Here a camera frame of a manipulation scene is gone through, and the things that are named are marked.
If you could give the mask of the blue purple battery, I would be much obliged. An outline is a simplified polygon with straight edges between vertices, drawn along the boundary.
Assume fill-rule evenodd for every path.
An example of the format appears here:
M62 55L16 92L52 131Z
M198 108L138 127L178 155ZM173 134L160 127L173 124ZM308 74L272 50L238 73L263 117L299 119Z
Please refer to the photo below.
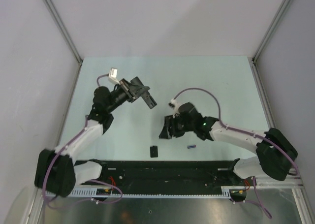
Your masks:
M188 149L196 148L196 145L187 146Z

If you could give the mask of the black battery cover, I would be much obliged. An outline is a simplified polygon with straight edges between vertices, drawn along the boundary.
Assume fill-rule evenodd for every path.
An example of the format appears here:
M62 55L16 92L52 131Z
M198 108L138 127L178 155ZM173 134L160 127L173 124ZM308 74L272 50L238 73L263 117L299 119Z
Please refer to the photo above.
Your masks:
M158 146L151 146L150 147L150 158L157 158L158 157Z

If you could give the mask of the black remote control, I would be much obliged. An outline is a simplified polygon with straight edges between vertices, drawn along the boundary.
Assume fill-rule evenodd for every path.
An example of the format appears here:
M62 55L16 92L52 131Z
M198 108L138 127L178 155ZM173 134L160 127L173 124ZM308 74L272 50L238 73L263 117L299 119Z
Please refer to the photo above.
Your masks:
M149 93L150 87L143 85L141 80L136 76L130 81L131 93L135 98L141 97L150 109L157 106L156 101Z

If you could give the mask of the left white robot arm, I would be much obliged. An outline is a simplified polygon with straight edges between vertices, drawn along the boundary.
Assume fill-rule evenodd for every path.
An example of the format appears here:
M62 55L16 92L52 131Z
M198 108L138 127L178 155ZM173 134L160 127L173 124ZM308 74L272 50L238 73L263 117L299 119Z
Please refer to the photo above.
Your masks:
M142 98L150 109L156 102L149 93L150 87L143 85L138 77L131 81L122 79L115 82L110 91L105 86L98 86L94 91L92 109L85 117L84 127L64 145L52 150L40 152L34 185L43 192L67 197L76 185L94 180L97 184L108 181L109 173L103 164L91 159L77 165L79 155L110 128L114 117L113 111L125 102L133 103Z

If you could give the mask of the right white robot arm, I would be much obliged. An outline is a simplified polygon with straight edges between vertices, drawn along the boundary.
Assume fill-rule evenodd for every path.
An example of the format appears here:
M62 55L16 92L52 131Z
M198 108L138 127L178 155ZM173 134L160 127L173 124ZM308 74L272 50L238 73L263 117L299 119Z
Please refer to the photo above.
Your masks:
M175 112L164 117L160 139L179 138L186 132L193 132L201 140L225 142L254 153L254 157L233 162L227 172L227 180L232 185L261 174L283 181L297 158L297 151L277 128L268 131L233 128L223 125L218 118L202 116L190 102L180 106L170 103L169 106Z

